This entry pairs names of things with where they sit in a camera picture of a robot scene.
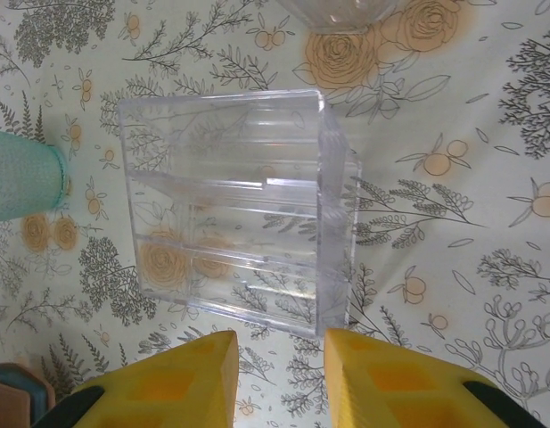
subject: fern print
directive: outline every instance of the fern print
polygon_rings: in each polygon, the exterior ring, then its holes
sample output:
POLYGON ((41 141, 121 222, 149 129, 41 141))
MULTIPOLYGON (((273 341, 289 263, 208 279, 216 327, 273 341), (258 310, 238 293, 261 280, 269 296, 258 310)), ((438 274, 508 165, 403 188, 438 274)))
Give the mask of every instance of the fern print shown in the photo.
POLYGON ((9 239, 13 236, 12 222, 0 223, 0 291, 15 298, 29 274, 27 266, 21 259, 10 257, 9 239))
POLYGON ((0 111, 3 115, 3 126, 0 130, 15 134, 16 136, 24 136, 29 140, 37 141, 41 144, 45 143, 45 133, 43 131, 43 111, 39 105, 37 118, 33 123, 31 109, 25 91, 21 91, 23 96, 23 112, 21 119, 16 119, 16 112, 7 104, 0 100, 0 111))
POLYGON ((138 343, 140 350, 138 353, 151 355, 152 353, 171 350, 171 340, 163 333, 153 332, 148 335, 148 339, 144 339, 138 343))
POLYGON ((216 34, 218 30, 234 31, 241 25, 251 22, 250 14, 245 12, 250 4, 253 4, 253 0, 241 0, 238 5, 232 4, 229 7, 226 0, 217 0, 211 5, 208 20, 202 24, 201 32, 197 31, 197 26, 201 22, 199 14, 188 12, 185 16, 185 28, 170 39, 170 26, 166 21, 161 21, 154 30, 152 39, 142 45, 133 58, 123 59, 131 62, 148 62, 154 75, 159 72, 163 77, 176 76, 184 54, 190 54, 198 60, 213 56, 206 43, 206 37, 216 34))
POLYGON ((399 180, 400 188, 386 192, 358 177, 352 179, 367 195, 360 196, 355 186, 345 185, 347 192, 342 197, 346 199, 346 206, 352 211, 379 213, 379 217, 354 225, 358 245, 391 242, 394 249, 410 247, 425 239, 423 226, 428 221, 451 221, 482 227, 465 216, 473 201, 444 185, 429 187, 413 180, 399 180), (437 194, 438 200, 432 199, 431 190, 437 194), (413 209, 402 208, 403 200, 412 202, 413 209))
POLYGON ((56 382, 53 383, 55 387, 54 393, 57 399, 63 399, 72 393, 72 390, 77 387, 77 384, 72 378, 70 370, 62 361, 62 357, 55 353, 53 345, 49 345, 49 355, 51 356, 51 362, 53 363, 54 376, 56 380, 56 382))
POLYGON ((239 89, 248 89, 250 91, 267 91, 278 75, 278 71, 270 77, 265 77, 268 62, 264 66, 259 66, 257 57, 241 54, 241 48, 233 49, 231 45, 221 52, 217 53, 219 58, 219 67, 213 64, 211 76, 219 80, 221 86, 227 86, 231 82, 238 83, 239 89))
POLYGON ((177 78, 174 82, 177 85, 177 92, 186 95, 213 95, 215 92, 215 87, 213 85, 207 87, 204 78, 200 82, 193 78, 188 78, 184 74, 183 77, 177 78))
POLYGON ((401 329, 401 326, 397 323, 393 314, 389 312, 384 306, 380 307, 382 313, 383 322, 388 327, 388 333, 390 334, 390 342, 394 345, 401 346, 402 348, 411 348, 409 340, 404 337, 405 332, 401 329))
MULTIPOLYGON (((316 303, 315 300, 310 297, 312 295, 312 284, 309 284, 304 278, 288 276, 286 274, 276 274, 274 272, 266 273, 254 270, 253 275, 262 287, 272 290, 281 297, 275 300, 275 306, 282 313, 286 316, 306 322, 307 324, 314 323, 316 317, 316 303)), ((249 289, 247 293, 251 298, 254 299, 255 296, 260 297, 259 308, 262 312, 266 312, 267 299, 263 297, 263 294, 257 289, 251 288, 251 286, 245 285, 245 288, 249 289)), ((253 304, 255 301, 256 300, 250 300, 250 304, 253 304)))
MULTIPOLYGON (((109 371, 110 361, 108 358, 85 335, 82 334, 81 337, 90 352, 89 356, 78 354, 62 333, 59 333, 58 347, 61 351, 58 351, 56 344, 50 344, 50 361, 41 357, 41 371, 45 379, 54 387, 57 400, 70 395, 80 384, 109 371)), ((119 344, 119 354, 120 366, 127 366, 126 352, 121 343, 119 344)))
POLYGON ((88 322, 93 316, 93 311, 88 302, 76 301, 74 295, 65 295, 53 300, 51 289, 48 287, 41 292, 39 298, 33 292, 27 292, 22 299, 19 314, 11 320, 7 330, 13 325, 19 324, 25 325, 33 333, 38 333, 34 317, 44 319, 50 327, 53 325, 53 317, 63 323, 69 322, 69 314, 88 322))
POLYGON ((373 274, 372 269, 360 263, 349 298, 349 329, 390 342, 390 337, 366 314, 378 293, 374 289, 375 281, 371 278, 373 274))
POLYGON ((267 312, 267 298, 257 289, 254 289, 247 284, 244 286, 235 285, 231 291, 231 295, 235 297, 243 306, 249 309, 255 309, 259 312, 267 312))
POLYGON ((91 343, 85 335, 82 334, 83 340, 86 342, 86 346, 90 350, 91 355, 93 356, 94 367, 96 373, 105 374, 110 361, 101 354, 101 352, 91 343))
POLYGON ((0 78, 6 76, 7 74, 15 75, 17 73, 20 73, 29 85, 29 87, 31 86, 27 75, 13 60, 13 50, 3 36, 0 36, 0 62, 0 78))
POLYGON ((69 366, 72 379, 75 384, 81 384, 85 381, 85 376, 90 373, 89 368, 83 368, 85 360, 78 356, 78 353, 75 352, 65 341, 62 334, 59 333, 59 343, 61 344, 62 355, 64 355, 67 365, 69 366))
POLYGON ((321 343, 316 339, 298 336, 292 336, 292 339, 296 353, 289 361, 286 371, 292 375, 289 385, 299 391, 283 394, 281 402, 292 417, 303 417, 312 407, 316 415, 325 415, 328 409, 328 392, 324 382, 324 367, 322 362, 311 362, 312 358, 324 353, 321 343))
POLYGON ((241 375, 251 375, 257 377, 261 381, 276 385, 267 377, 267 372, 273 370, 275 365, 266 361, 256 351, 251 348, 239 347, 239 373, 241 375))
POLYGON ((118 256, 110 239, 88 238, 88 245, 78 258, 82 267, 82 291, 90 297, 95 311, 108 300, 112 315, 123 325, 138 325, 144 318, 143 313, 148 319, 155 317, 156 303, 141 294, 135 266, 123 267, 118 256))
POLYGON ((250 339, 252 341, 264 341, 273 331, 264 325, 246 322, 245 327, 250 328, 250 339))
POLYGON ((265 214, 264 219, 266 224, 263 225, 263 229, 280 227, 278 233, 284 234, 298 227, 299 230, 297 233, 299 235, 307 236, 308 241, 311 243, 316 241, 316 218, 302 218, 284 214, 265 214))

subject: botanical pattern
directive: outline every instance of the botanical pattern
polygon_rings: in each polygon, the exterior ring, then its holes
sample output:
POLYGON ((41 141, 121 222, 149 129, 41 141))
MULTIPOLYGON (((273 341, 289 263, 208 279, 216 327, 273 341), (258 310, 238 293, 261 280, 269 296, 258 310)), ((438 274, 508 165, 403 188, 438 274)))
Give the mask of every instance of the botanical pattern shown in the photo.
POLYGON ((304 83, 326 89, 332 104, 345 104, 346 117, 364 115, 368 124, 378 115, 393 119, 402 105, 427 100, 449 84, 451 76, 439 74, 408 87, 405 73, 399 73, 421 54, 449 43, 459 14, 472 5, 481 2, 412 0, 365 34, 312 34, 306 61, 293 72, 304 83))
POLYGON ((518 216, 509 227, 514 227, 525 221, 532 214, 541 218, 550 218, 550 181, 538 185, 534 178, 530 178, 532 183, 532 197, 528 196, 509 196, 517 202, 528 203, 529 206, 518 216))
POLYGON ((15 31, 18 55, 40 67, 53 43, 79 54, 90 32, 103 39, 114 17, 114 0, 9 0, 8 9, 22 17, 15 31))
POLYGON ((112 314, 123 325, 140 324, 143 313, 148 319, 154 318, 156 303, 140 293, 135 266, 122 267, 118 255, 110 239, 88 239, 86 249, 78 257, 83 293, 88 294, 96 311, 109 300, 112 314))
POLYGON ((386 192, 364 180, 356 177, 352 179, 358 182, 364 196, 357 195, 355 186, 345 185, 348 192, 343 197, 348 199, 347 206, 357 212, 378 213, 379 216, 354 225, 359 245, 377 245, 389 241, 396 249, 415 245, 425 239, 422 226, 433 220, 480 226, 469 221, 464 214, 472 208, 473 201, 444 185, 429 187, 413 180, 399 180, 400 188, 386 192), (431 190, 432 194, 436 194, 436 199, 432 199, 431 190), (412 210, 400 206, 403 200, 410 201, 412 210))
MULTIPOLYGON (((323 340, 138 291, 228 284, 218 302, 309 324, 315 285, 296 272, 187 262, 180 243, 260 253, 269 235, 315 249, 316 219, 266 209, 260 235, 238 235, 249 225, 225 228, 201 198, 190 236, 177 205, 139 185, 136 259, 123 162, 159 171, 171 145, 141 123, 124 128, 129 151, 119 141, 123 99, 304 87, 326 95, 362 166, 342 190, 357 243, 348 327, 470 367, 550 426, 550 0, 409 0, 333 36, 273 0, 1 1, 0 129, 59 147, 71 185, 56 210, 0 223, 0 361, 32 366, 62 398, 232 329, 234 426, 330 428, 323 340)), ((189 138, 229 129, 204 120, 189 138)))
POLYGON ((451 141, 445 148, 447 154, 439 152, 442 145, 443 134, 439 136, 429 153, 409 154, 396 160, 396 162, 416 161, 414 171, 423 166, 423 169, 427 174, 435 177, 447 174, 453 165, 459 165, 471 169, 471 165, 463 159, 469 150, 469 145, 465 141, 451 141))
POLYGON ((550 30, 522 42, 507 63, 522 78, 503 86, 508 97, 499 104, 505 109, 501 122, 521 127, 525 153, 542 159, 550 153, 550 30))

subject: teal cup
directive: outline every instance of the teal cup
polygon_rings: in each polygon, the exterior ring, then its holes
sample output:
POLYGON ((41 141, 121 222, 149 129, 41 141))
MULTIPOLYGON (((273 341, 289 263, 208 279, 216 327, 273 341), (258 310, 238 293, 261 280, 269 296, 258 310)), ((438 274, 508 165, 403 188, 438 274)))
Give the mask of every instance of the teal cup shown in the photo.
POLYGON ((0 221, 56 207, 67 183, 56 148, 0 131, 0 221))

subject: transparent plastic box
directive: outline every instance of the transparent plastic box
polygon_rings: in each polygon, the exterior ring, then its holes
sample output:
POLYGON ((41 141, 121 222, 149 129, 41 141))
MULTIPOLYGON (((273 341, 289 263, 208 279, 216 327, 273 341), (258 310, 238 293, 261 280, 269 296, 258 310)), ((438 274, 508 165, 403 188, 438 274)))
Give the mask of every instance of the transparent plastic box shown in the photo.
POLYGON ((278 0, 315 33, 364 33, 399 0, 278 0))
POLYGON ((143 293, 300 335, 345 325, 359 164, 319 91, 126 100, 119 120, 143 293))

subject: clear acrylic organizer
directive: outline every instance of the clear acrylic organizer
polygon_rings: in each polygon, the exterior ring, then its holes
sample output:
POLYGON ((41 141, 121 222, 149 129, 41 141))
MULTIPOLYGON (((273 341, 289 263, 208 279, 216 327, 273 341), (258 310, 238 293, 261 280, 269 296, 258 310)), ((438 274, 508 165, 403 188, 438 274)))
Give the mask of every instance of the clear acrylic organizer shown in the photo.
POLYGON ((319 91, 126 100, 119 125, 144 294, 300 335, 345 325, 359 164, 319 91))

